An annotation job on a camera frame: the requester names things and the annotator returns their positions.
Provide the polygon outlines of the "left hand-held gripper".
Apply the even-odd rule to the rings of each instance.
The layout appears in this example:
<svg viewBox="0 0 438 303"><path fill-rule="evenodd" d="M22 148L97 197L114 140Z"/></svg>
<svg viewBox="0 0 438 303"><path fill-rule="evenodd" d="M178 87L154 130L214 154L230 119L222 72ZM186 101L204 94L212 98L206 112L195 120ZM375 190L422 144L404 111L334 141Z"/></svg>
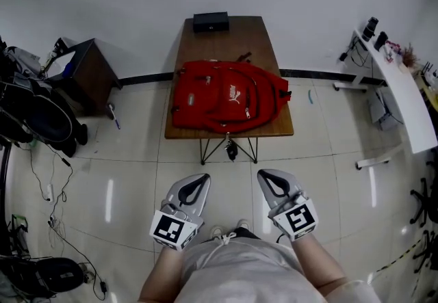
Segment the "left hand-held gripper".
<svg viewBox="0 0 438 303"><path fill-rule="evenodd" d="M182 251L204 224L201 215L210 186L209 174L194 174L175 182L167 195L172 203L164 203L154 213L149 231L154 241Z"/></svg>

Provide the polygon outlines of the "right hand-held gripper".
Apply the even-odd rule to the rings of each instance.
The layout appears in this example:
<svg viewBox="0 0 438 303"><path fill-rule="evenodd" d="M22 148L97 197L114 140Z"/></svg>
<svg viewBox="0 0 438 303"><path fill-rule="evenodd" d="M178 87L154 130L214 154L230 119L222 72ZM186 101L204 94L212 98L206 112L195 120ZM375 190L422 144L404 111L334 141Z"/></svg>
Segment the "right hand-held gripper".
<svg viewBox="0 0 438 303"><path fill-rule="evenodd" d="M291 242L308 235L318 226L312 199L301 191L296 177L275 169L259 170L257 180L268 203L268 217Z"/></svg>

